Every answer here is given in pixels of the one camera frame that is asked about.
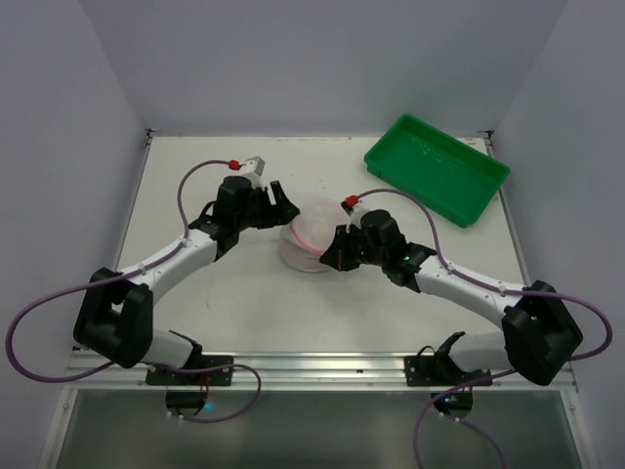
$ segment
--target gray floor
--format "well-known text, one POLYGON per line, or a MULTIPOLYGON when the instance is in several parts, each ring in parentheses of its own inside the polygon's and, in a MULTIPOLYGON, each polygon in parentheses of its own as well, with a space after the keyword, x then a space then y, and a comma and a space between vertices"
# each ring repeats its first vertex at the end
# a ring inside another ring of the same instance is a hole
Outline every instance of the gray floor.
MULTIPOLYGON (((215 392, 232 410, 248 393, 215 392)), ((228 423, 179 423, 159 391, 81 391, 58 467, 403 468, 416 467, 411 435, 424 393, 272 393, 228 423)), ((487 430, 509 468, 578 468, 560 395, 476 393, 469 419, 487 430)), ((421 435, 428 468, 499 468, 471 430, 430 412, 421 435)))

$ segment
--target green plastic bin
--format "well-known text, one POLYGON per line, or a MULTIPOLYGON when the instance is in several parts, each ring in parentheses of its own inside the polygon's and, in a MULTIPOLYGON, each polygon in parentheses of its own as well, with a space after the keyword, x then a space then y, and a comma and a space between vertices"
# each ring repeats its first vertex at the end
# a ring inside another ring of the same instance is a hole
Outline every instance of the green plastic bin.
POLYGON ((367 170, 461 227, 475 223, 510 168, 405 114, 364 156, 367 170))

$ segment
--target white table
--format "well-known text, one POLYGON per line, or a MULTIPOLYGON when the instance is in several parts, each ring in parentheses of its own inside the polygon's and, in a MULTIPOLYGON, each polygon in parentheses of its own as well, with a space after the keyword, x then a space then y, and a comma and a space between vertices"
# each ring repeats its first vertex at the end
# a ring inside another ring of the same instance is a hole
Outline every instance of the white table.
MULTIPOLYGON (((364 154, 377 138, 154 138, 126 235, 119 267, 132 265, 181 232, 176 190, 183 175, 205 159, 260 156, 264 180, 281 182, 295 203, 318 193, 342 200, 387 185, 367 173, 364 154)), ((482 139, 465 142, 485 152, 482 139)), ((229 173, 208 167, 187 183, 189 218, 213 200, 229 173)), ((433 246, 424 216, 390 194, 367 198, 388 209, 407 239, 433 246)), ((515 246, 497 195, 478 222, 459 228, 435 214, 443 252, 491 277, 521 281, 515 246)), ((154 324, 192 337, 210 351, 407 352, 438 346, 452 332, 494 326, 475 314, 391 284, 379 268, 303 274, 277 253, 278 229, 245 232, 218 263, 187 278, 156 306, 154 324)))

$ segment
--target gray wall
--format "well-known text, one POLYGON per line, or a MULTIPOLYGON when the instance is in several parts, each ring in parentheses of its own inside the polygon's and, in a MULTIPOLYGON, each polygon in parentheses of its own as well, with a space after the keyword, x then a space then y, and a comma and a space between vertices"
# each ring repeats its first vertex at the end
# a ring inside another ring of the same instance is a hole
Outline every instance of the gray wall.
MULTIPOLYGON (((571 0, 495 132, 529 271, 592 299, 616 331, 605 355, 575 364, 605 468, 625 458, 623 269, 625 62, 621 0, 571 0)), ((588 346, 603 332, 586 312, 588 346)))
MULTIPOLYGON (((0 334, 34 298, 110 265, 139 177, 143 131, 76 1, 0 3, 0 334)), ((19 330, 33 369, 63 373, 80 297, 19 330)), ((0 467, 37 463, 58 386, 0 354, 0 467)))
POLYGON ((142 122, 200 134, 494 129, 566 0, 81 0, 142 122))

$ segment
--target metal frame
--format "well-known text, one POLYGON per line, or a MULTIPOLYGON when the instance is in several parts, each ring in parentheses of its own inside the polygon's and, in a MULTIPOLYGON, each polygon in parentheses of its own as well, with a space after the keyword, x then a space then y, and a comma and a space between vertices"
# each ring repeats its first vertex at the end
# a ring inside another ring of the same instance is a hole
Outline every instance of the metal frame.
MULTIPOLYGON (((145 167, 152 140, 153 131, 147 131, 146 152, 143 165, 145 167)), ((494 157, 492 144, 489 138, 484 139, 486 149, 494 157)), ((135 199, 139 191, 141 180, 137 183, 135 199)), ((524 262, 517 231, 510 213, 508 200, 499 192, 502 199, 504 213, 517 252, 517 258, 524 281, 529 280, 529 274, 524 262)), ((119 244, 115 263, 119 260, 124 236, 119 244)), ((263 389, 268 391, 311 391, 311 392, 433 392, 442 391, 440 387, 413 387, 408 388, 403 374, 403 357, 415 352, 405 353, 209 353, 208 355, 232 355, 236 362, 248 364, 259 371, 263 378, 263 389)), ((104 359, 89 351, 74 351, 71 354, 67 374, 74 374, 93 368, 104 363, 104 359)), ((160 391, 160 386, 147 386, 146 366, 138 365, 131 369, 112 366, 88 378, 66 384, 62 389, 61 398, 50 427, 48 439, 44 446, 39 469, 54 469, 63 448, 67 427, 74 410, 76 395, 79 390, 138 390, 160 391)), ((246 371, 237 370, 232 384, 227 388, 216 388, 216 392, 250 391, 256 389, 256 380, 246 371)), ((563 368, 548 387, 534 385, 518 374, 508 376, 495 382, 494 386, 479 388, 482 392, 510 392, 543 390, 558 392, 562 397, 562 405, 567 416, 571 435, 575 443, 582 467, 595 469, 600 467, 597 454, 592 446, 590 435, 579 410, 579 401, 576 383, 572 369, 563 368)))

